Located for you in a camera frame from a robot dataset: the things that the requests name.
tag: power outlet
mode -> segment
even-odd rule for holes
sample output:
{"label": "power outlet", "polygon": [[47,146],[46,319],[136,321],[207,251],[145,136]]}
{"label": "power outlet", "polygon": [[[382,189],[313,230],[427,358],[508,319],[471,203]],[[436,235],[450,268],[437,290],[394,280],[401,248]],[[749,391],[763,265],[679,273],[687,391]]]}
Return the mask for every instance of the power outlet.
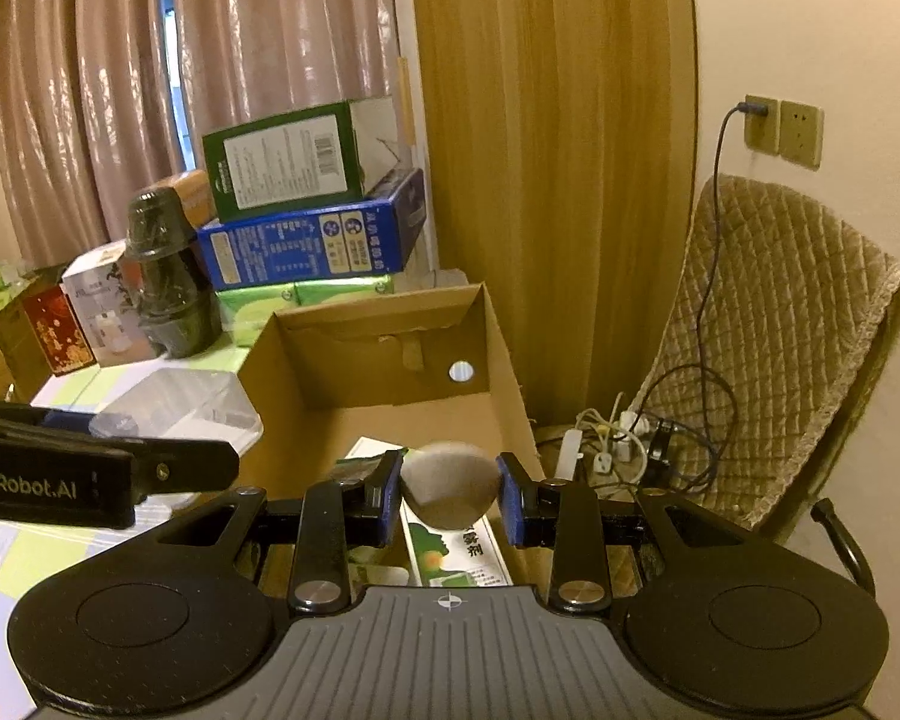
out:
{"label": "power outlet", "polygon": [[754,151],[775,154],[780,151],[780,100],[747,95],[748,103],[762,103],[767,106],[765,116],[746,114],[744,121],[744,143]]}
{"label": "power outlet", "polygon": [[816,170],[823,155],[823,108],[780,103],[780,156]]}

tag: quilted chair cover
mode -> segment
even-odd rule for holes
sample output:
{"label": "quilted chair cover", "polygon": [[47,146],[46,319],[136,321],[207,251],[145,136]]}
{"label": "quilted chair cover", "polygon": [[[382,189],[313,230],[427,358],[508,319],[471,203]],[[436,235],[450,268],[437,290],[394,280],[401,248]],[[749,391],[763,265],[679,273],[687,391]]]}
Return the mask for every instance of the quilted chair cover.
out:
{"label": "quilted chair cover", "polygon": [[[634,403],[664,370],[698,360],[694,320],[713,253],[711,186],[697,203],[674,307]],[[900,267],[831,210],[785,186],[721,175],[720,207],[720,262],[703,335],[706,362],[732,386],[739,421],[714,485],[694,500],[755,528],[845,401],[866,399],[854,381],[900,290]],[[699,376],[689,370],[667,379],[647,409],[700,427]],[[717,439],[730,424],[730,401],[717,386],[707,392]],[[706,450],[687,440],[679,446],[684,474],[706,468]]]}

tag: round hole in box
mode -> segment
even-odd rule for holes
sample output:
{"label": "round hole in box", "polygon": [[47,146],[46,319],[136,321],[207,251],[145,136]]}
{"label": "round hole in box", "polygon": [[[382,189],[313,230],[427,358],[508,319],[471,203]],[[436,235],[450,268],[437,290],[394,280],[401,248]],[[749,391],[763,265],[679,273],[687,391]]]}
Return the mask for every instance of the round hole in box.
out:
{"label": "round hole in box", "polygon": [[450,378],[458,384],[470,381],[475,372],[473,366],[466,360],[457,360],[453,365],[450,365],[450,370],[448,371]]}

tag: checkered tablecloth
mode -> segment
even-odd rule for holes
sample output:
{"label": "checkered tablecloth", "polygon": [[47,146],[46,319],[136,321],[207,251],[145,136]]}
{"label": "checkered tablecloth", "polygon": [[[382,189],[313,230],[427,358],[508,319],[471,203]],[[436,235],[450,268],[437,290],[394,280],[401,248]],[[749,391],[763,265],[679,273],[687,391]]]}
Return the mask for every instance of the checkered tablecloth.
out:
{"label": "checkered tablecloth", "polygon": [[[236,371],[246,355],[246,349],[221,340],[188,360],[153,360],[108,368],[94,365],[50,379],[34,405],[97,412],[159,367]],[[0,720],[18,720],[34,709],[7,651],[7,621],[16,602],[39,581],[149,530],[169,516],[166,506],[151,500],[137,507],[136,525],[120,532],[0,521]]]}

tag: gray ribbed plate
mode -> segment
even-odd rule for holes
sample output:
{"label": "gray ribbed plate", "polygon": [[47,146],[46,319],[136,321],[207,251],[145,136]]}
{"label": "gray ribbed plate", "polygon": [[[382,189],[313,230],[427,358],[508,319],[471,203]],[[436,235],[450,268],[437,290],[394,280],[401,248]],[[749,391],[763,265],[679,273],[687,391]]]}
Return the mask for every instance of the gray ribbed plate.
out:
{"label": "gray ribbed plate", "polygon": [[[290,626],[249,680],[180,720],[703,720],[641,677],[595,620],[530,587],[371,587]],[[66,718],[42,709],[34,720]]]}

